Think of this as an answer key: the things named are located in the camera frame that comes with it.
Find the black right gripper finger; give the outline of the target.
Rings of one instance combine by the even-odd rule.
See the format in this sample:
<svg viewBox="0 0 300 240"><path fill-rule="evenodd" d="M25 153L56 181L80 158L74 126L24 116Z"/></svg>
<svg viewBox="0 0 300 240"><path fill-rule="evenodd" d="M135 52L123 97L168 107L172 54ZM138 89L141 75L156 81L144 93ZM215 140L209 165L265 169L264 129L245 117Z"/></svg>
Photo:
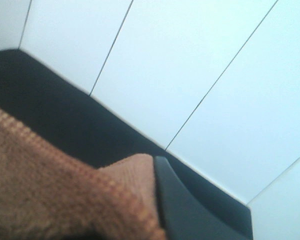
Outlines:
<svg viewBox="0 0 300 240"><path fill-rule="evenodd" d="M245 240L206 209L186 188L165 157L153 160L157 205L169 240Z"/></svg>

